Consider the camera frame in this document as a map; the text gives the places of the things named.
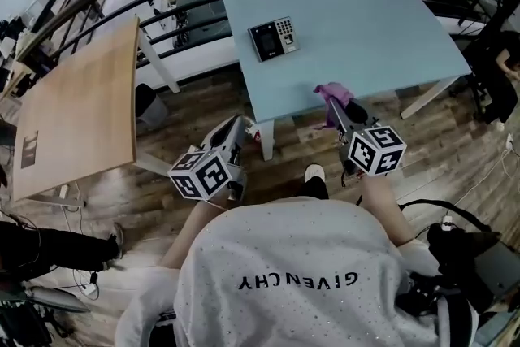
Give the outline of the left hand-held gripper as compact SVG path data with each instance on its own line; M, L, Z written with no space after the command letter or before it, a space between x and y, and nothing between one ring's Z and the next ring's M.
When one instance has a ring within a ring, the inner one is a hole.
M201 149L190 147L182 154L167 174L183 198L209 201L226 189L230 200L241 201L246 186L240 164L244 141L244 118L234 115L206 135Z

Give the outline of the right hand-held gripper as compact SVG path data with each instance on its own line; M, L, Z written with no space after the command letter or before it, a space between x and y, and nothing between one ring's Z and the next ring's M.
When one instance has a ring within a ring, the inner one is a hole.
M370 118L358 101L350 99L344 108L336 98L331 98L329 116L336 130L347 134L339 150L347 175L383 176L400 166L407 144L394 128L376 123L373 127L351 132L350 121L367 124Z

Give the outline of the purple cloth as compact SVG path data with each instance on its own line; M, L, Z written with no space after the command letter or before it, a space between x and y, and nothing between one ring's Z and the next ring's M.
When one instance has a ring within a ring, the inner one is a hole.
M342 84L337 82L329 82L325 85L317 85L314 88L314 93L319 94L326 104L326 120L323 125L318 128L318 130L334 128L335 125L331 117L332 99L336 99L341 104L341 108L344 110L349 104L350 100L354 98L353 94Z

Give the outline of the black keypad device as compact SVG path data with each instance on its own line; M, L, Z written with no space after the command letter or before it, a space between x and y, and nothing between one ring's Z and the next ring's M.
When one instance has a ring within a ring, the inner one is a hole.
M300 49L293 22L288 16L249 28L248 33L260 62Z

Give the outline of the black shoulder pack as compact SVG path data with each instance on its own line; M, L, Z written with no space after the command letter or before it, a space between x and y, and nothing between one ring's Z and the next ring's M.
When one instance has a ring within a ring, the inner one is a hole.
M465 232L460 228L445 232L436 224L428 231L427 239L428 249L439 263L438 271L433 276L417 272L409 275L409 291L396 299L402 310L414 316L427 314L442 299L454 304L467 301L478 314L499 304L509 312L520 309L520 286L494 300L475 271L475 258L501 241L498 232Z

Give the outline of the person's left forearm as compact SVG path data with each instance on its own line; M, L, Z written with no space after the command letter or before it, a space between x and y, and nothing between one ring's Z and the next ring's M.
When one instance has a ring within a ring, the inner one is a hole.
M159 265L170 269L180 269L197 235L210 221L228 210L231 204L226 194L215 196L209 201L197 202Z

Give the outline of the clear plastic bottle red label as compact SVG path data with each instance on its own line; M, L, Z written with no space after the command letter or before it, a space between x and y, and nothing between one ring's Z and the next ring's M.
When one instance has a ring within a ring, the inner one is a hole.
M243 118L244 118L244 121L245 121L245 131L246 131L246 133L255 142L260 144L262 139L261 139L261 133L260 133L259 125L256 123L255 120L253 120L252 118L248 117L247 115L244 115Z

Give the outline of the person's white shoe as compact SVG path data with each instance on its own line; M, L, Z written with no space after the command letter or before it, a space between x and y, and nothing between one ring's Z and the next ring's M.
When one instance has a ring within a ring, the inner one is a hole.
M308 165L304 173L304 181L306 183L314 178L320 179L321 181L326 180L324 168L317 163Z

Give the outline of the person's black trousers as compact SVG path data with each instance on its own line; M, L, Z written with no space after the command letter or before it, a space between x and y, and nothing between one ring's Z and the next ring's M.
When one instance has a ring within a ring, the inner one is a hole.
M297 192L298 197L312 197L320 200L327 200L329 194L325 181L319 176L313 176L304 181Z

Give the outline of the light blue table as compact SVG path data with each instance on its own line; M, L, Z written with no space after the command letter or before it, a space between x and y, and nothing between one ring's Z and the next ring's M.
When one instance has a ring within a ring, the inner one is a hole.
M470 67L422 0L223 0L265 160L274 122L323 104L316 86L338 82L356 98L429 85L410 117ZM258 58L249 30L289 19L297 48Z

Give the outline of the wooden table white legs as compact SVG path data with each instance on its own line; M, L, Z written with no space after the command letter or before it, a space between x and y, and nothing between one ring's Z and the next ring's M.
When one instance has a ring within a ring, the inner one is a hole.
M126 165L166 176L168 163L137 147L137 51L156 59L133 17L39 80L19 110L12 198L60 204L51 189ZM20 168L24 137L38 131L36 162Z

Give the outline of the black coat rack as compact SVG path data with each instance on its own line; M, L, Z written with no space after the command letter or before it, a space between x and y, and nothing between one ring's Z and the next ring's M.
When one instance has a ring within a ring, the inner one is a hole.
M483 29L483 35L490 37L501 31L505 21L514 13L520 5L520 0L499 0L493 17L487 22Z

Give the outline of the dark booklet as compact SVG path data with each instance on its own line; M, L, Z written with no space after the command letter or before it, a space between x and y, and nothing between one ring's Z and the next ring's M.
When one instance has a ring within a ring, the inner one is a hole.
M38 131L35 131L24 137L20 160L21 169L31 167L35 164L37 155L37 141Z

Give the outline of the grey office chair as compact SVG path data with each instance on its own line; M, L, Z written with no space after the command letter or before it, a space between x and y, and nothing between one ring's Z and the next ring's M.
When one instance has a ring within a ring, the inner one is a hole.
M75 295L61 289L32 286L24 293L27 299L40 306L72 313L87 313L89 308Z

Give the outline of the black folding stand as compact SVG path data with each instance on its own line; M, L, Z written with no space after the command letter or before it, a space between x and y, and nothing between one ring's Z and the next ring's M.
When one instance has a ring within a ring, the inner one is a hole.
M31 302L0 301L0 336L8 347L50 347L53 337L47 325L65 339L74 333L72 327L56 319L54 310L46 306L33 305Z

